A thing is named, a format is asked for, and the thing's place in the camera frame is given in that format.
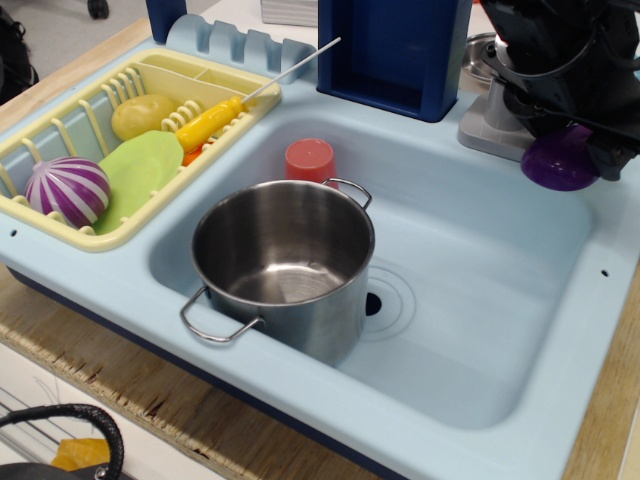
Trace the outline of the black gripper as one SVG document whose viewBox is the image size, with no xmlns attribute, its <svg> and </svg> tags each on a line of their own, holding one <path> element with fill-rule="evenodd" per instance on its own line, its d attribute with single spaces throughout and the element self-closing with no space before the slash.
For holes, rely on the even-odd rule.
<svg viewBox="0 0 640 480">
<path fill-rule="evenodd" d="M 497 34 L 489 61 L 509 108 L 540 137 L 570 123 L 593 133 L 587 153 L 619 181 L 639 154 L 636 1 L 484 1 Z"/>
</svg>

